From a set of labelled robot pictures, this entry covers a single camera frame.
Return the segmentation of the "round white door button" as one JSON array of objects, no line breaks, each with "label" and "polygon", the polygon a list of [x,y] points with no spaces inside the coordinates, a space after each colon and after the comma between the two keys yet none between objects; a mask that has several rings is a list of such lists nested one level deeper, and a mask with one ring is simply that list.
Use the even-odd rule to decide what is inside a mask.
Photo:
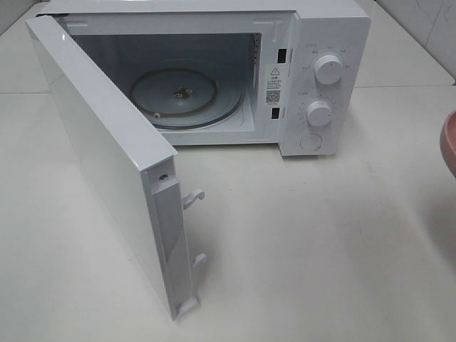
[{"label": "round white door button", "polygon": [[318,151],[322,146],[322,141],[323,139],[319,134],[311,133],[301,139],[300,146],[307,151]]}]

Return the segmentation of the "white microwave knob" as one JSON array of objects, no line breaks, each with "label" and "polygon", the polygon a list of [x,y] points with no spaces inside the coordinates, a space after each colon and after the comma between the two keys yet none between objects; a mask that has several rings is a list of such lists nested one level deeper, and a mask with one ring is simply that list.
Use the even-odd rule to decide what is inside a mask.
[{"label": "white microwave knob", "polygon": [[323,127],[331,122],[332,113],[332,107],[327,101],[317,100],[308,105],[306,119],[310,126]]},{"label": "white microwave knob", "polygon": [[323,85],[331,85],[339,81],[343,72],[343,61],[341,57],[328,52],[319,56],[314,64],[313,71],[316,80]]}]

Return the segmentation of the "pink plate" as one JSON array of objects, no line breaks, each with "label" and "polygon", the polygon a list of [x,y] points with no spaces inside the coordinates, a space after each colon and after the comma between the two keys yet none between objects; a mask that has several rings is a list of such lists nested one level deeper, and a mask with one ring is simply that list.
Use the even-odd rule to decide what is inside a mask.
[{"label": "pink plate", "polygon": [[440,150],[449,171],[456,177],[456,142],[455,142],[456,112],[453,111],[445,119],[440,133]]}]

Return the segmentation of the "glass microwave turntable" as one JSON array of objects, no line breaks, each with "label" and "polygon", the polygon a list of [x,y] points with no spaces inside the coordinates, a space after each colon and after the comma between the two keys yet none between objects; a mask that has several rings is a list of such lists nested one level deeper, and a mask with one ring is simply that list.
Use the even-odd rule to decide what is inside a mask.
[{"label": "glass microwave turntable", "polygon": [[163,68],[137,79],[130,99],[156,127],[164,130],[203,128],[228,118],[244,100],[234,80],[217,80],[188,68]]}]

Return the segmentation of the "white microwave oven body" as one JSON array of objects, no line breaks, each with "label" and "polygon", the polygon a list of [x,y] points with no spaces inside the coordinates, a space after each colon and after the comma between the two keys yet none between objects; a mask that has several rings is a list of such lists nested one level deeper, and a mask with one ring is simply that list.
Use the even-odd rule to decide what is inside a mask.
[{"label": "white microwave oven body", "polygon": [[[50,1],[35,17],[45,15],[131,103],[133,83],[163,68],[237,82],[244,100],[218,123],[189,130],[151,123],[171,145],[275,144],[287,157],[337,150],[371,25],[354,1]],[[323,85],[313,66],[328,52],[341,57],[343,72]],[[317,100],[333,111],[323,127],[306,119]],[[318,151],[300,146],[311,133],[323,139]]]}]

